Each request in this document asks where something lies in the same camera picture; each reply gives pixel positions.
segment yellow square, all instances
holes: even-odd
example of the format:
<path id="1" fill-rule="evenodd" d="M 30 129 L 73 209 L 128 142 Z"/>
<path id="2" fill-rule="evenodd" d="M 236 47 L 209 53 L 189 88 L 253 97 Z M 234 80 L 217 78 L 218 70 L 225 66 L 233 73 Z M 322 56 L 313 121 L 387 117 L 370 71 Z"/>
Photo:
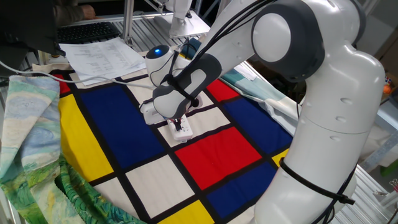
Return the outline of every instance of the yellow square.
<path id="1" fill-rule="evenodd" d="M 287 154 L 287 151 L 289 151 L 289 149 L 286 149 L 285 151 L 279 153 L 278 155 L 274 156 L 272 158 L 272 160 L 276 163 L 276 165 L 279 167 L 279 161 L 281 158 L 285 157 Z"/>
<path id="2" fill-rule="evenodd" d="M 197 200 L 159 224 L 213 224 L 214 221 L 202 203 Z"/>
<path id="3" fill-rule="evenodd" d="M 68 163 L 88 182 L 113 172 L 71 94 L 60 99 L 61 148 Z"/>

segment blue square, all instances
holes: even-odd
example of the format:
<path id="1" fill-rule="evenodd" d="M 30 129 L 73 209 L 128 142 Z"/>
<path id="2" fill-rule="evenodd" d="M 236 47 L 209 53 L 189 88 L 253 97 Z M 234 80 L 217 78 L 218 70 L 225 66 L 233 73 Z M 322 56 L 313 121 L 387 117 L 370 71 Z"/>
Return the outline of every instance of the blue square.
<path id="1" fill-rule="evenodd" d="M 81 98 L 122 168 L 164 151 L 121 86 L 82 93 Z"/>
<path id="2" fill-rule="evenodd" d="M 239 99 L 224 105 L 227 112 L 266 153 L 292 142 L 292 137 L 258 103 Z"/>
<path id="3" fill-rule="evenodd" d="M 246 202 L 263 194 L 275 173 L 276 170 L 265 162 L 208 194 L 207 199 L 220 217 L 224 218 Z"/>

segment red square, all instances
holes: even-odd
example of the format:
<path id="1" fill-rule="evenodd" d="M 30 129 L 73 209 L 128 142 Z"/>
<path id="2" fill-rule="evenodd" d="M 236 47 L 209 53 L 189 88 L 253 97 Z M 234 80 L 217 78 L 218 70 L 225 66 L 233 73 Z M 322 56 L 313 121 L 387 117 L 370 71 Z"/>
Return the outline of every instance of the red square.
<path id="1" fill-rule="evenodd" d="M 239 93 L 220 80 L 215 80 L 212 82 L 207 86 L 207 89 L 219 102 L 239 96 Z"/>
<path id="2" fill-rule="evenodd" d="M 176 155 L 202 190 L 261 158 L 234 127 L 184 147 Z"/>
<path id="3" fill-rule="evenodd" d="M 53 76 L 63 79 L 62 75 L 53 75 Z M 67 93 L 70 91 L 69 86 L 66 82 L 60 82 L 60 81 L 58 82 L 60 83 L 60 94 Z"/>

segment small white object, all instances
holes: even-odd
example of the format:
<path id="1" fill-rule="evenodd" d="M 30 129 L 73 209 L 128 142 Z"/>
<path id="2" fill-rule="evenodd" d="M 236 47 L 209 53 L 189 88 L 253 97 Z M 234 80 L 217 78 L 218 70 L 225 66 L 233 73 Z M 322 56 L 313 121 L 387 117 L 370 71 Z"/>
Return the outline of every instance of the small white object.
<path id="1" fill-rule="evenodd" d="M 181 130 L 177 131 L 173 121 L 171 119 L 167 120 L 169 124 L 170 131 L 172 132 L 173 138 L 176 141 L 186 142 L 192 138 L 193 132 L 191 127 L 189 126 L 187 117 L 183 115 L 181 117 Z"/>
<path id="2" fill-rule="evenodd" d="M 144 115 L 145 123 L 148 125 L 164 121 L 162 115 L 155 110 L 153 102 L 143 104 L 140 112 Z"/>

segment keyboard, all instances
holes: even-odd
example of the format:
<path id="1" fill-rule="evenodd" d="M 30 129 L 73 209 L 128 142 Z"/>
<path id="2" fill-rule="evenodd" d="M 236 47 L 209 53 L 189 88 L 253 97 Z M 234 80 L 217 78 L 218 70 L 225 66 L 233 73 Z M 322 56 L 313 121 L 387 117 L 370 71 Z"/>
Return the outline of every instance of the keyboard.
<path id="1" fill-rule="evenodd" d="M 112 39 L 119 34 L 117 28 L 110 22 L 60 27 L 57 31 L 58 43 L 60 44 L 83 44 L 93 40 Z"/>

